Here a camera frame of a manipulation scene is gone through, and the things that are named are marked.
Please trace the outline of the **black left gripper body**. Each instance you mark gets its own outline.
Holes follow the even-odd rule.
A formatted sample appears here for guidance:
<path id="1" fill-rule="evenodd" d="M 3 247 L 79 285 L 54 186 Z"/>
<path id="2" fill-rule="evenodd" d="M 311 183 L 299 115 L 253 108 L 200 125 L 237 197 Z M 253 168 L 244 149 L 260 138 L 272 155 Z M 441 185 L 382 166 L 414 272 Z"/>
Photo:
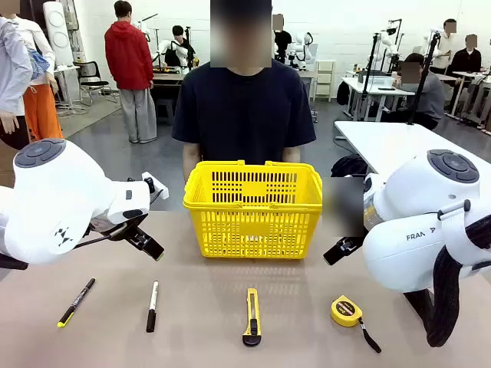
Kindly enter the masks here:
<path id="1" fill-rule="evenodd" d="M 95 222 L 91 223 L 91 230 L 102 234 L 107 240 L 118 242 L 126 241 L 131 245 L 148 245 L 150 236 L 140 229 L 140 224 L 147 218 L 147 215 L 139 215 L 135 218 L 104 229 L 102 225 L 96 226 Z"/>

